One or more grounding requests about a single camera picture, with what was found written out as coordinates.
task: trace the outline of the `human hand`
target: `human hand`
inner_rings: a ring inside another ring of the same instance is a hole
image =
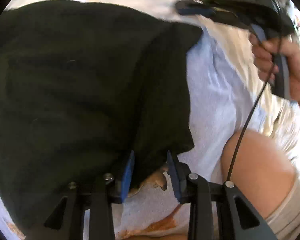
[[[258,39],[251,34],[249,41],[252,44],[252,53],[255,56],[254,64],[259,69],[259,78],[264,81],[273,64],[271,54],[277,53],[280,39],[273,38],[264,41],[261,46]],[[282,38],[280,53],[287,57],[291,98],[300,102],[300,49],[297,44],[290,42],[287,38]],[[275,79],[274,74],[278,71],[278,67],[275,66],[270,80]]]

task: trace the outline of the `bare leg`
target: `bare leg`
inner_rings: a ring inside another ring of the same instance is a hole
[[[224,179],[228,174],[240,132],[226,143],[221,158]],[[290,192],[296,172],[270,138],[247,130],[234,164],[231,180],[263,218],[267,218]]]

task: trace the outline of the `beige shorts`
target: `beige shorts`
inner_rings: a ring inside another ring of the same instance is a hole
[[[298,178],[288,196],[266,221],[278,240],[295,240],[300,234],[300,180]]]

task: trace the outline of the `black garment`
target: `black garment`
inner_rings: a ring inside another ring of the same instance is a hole
[[[133,184],[193,148],[186,53],[202,30],[45,1],[0,17],[0,194],[18,226],[60,185],[136,153]]]

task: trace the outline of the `triangular cutout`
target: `triangular cutout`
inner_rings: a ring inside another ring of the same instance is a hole
[[[59,230],[62,226],[63,215],[65,213],[66,205],[67,205],[67,197],[63,197],[56,208],[53,210],[52,214],[48,217],[44,226],[46,228],[51,228],[55,230]]]
[[[253,212],[248,208],[248,206],[240,197],[236,197],[234,199],[234,202],[237,207],[240,225],[243,230],[257,227],[260,225],[260,222],[257,219],[257,217],[253,214]]]

